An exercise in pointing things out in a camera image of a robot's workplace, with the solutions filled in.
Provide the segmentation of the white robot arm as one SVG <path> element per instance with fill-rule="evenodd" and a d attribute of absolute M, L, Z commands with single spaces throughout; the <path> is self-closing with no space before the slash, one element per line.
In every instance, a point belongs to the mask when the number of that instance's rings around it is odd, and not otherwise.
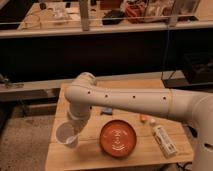
<path fill-rule="evenodd" d="M 197 133 L 192 171 L 213 171 L 213 93 L 176 89 L 110 89 L 96 85 L 84 72 L 66 88 L 68 112 L 74 120 L 88 120 L 91 106 L 144 113 L 185 123 Z"/>

